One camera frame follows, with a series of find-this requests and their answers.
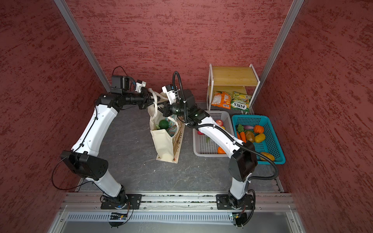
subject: apple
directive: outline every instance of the apple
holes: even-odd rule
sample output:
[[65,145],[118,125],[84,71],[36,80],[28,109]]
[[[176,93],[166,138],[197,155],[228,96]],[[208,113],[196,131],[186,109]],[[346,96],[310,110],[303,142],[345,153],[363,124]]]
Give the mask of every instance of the apple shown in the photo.
[[218,124],[219,126],[223,126],[223,125],[224,125],[224,123],[223,123],[222,120],[217,120],[217,121],[216,121],[216,124]]

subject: plastic basket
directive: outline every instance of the plastic basket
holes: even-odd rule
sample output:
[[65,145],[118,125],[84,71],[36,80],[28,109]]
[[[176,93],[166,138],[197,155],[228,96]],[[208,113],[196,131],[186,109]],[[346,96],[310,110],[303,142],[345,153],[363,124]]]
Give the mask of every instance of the plastic basket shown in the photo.
[[[224,123],[225,130],[233,135],[233,126],[231,122],[231,117],[226,111],[206,111],[212,119],[222,120]],[[210,139],[206,142],[205,135],[199,135],[196,129],[193,129],[193,150],[195,155],[202,157],[227,157],[227,154],[218,154],[217,148],[219,146]]]
[[[266,116],[259,115],[234,115],[232,117],[234,125],[234,134],[236,135],[236,127],[241,125],[260,125],[264,127],[264,134],[266,139],[261,143],[254,143],[257,152],[267,152],[275,157],[275,164],[284,164],[285,156],[282,152],[279,140],[273,129],[271,121]],[[261,161],[258,157],[258,164],[269,164],[269,162]]]

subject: orange candy bag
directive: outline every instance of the orange candy bag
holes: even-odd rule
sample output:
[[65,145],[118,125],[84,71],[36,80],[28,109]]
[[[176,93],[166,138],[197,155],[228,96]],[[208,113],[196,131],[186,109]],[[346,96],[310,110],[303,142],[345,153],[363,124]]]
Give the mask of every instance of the orange candy bag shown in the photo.
[[211,105],[218,106],[221,108],[231,108],[231,94],[223,91],[214,91],[214,98],[212,99]]

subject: candy bag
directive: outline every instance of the candy bag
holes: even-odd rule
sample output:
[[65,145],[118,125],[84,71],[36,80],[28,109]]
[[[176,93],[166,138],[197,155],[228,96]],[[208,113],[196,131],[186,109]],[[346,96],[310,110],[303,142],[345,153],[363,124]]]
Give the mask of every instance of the candy bag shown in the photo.
[[251,95],[233,92],[231,107],[234,110],[249,111]]
[[230,109],[231,108],[231,94],[223,91],[214,91],[214,98],[211,105]]

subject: blue basket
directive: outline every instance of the blue basket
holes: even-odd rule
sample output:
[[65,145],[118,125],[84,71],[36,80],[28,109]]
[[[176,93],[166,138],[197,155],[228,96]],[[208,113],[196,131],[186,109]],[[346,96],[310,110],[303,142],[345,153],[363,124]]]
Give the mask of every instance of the blue basket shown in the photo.
[[[267,152],[275,157],[275,164],[284,164],[286,159],[283,155],[279,140],[273,129],[271,121],[266,116],[259,115],[234,115],[232,117],[234,133],[237,135],[236,127],[241,125],[260,125],[264,127],[266,139],[261,143],[254,143],[257,152]],[[261,161],[258,157],[258,164],[269,164],[269,162]]]

